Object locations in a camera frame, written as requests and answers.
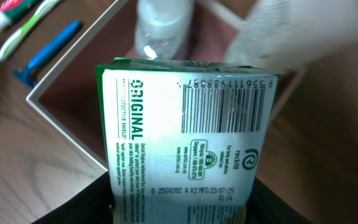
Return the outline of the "white lotion tube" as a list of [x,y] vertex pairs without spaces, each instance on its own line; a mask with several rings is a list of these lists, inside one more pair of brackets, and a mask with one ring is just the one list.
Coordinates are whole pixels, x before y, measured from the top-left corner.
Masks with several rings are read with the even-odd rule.
[[263,0],[247,15],[224,61],[278,72],[355,42],[358,0]]

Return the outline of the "green white soap box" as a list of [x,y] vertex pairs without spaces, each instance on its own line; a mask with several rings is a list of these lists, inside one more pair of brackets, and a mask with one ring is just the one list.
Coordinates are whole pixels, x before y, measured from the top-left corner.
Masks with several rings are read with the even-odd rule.
[[116,58],[96,67],[115,223],[244,223],[281,76]]

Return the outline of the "clear pump bottle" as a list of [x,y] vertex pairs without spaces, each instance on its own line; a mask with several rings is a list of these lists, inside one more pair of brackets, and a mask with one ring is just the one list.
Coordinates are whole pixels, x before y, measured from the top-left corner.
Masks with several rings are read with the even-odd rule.
[[139,0],[134,39],[137,56],[186,59],[194,7],[194,0]]

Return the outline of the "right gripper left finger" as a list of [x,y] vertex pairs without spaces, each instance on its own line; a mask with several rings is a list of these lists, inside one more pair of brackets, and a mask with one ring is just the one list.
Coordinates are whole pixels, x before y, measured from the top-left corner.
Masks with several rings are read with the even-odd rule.
[[105,172],[69,201],[32,224],[111,224],[114,198]]

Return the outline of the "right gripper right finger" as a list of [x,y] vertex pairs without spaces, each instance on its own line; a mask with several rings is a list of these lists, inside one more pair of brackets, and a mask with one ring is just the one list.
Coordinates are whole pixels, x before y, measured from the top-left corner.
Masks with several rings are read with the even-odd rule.
[[311,224],[258,178],[254,179],[246,224]]

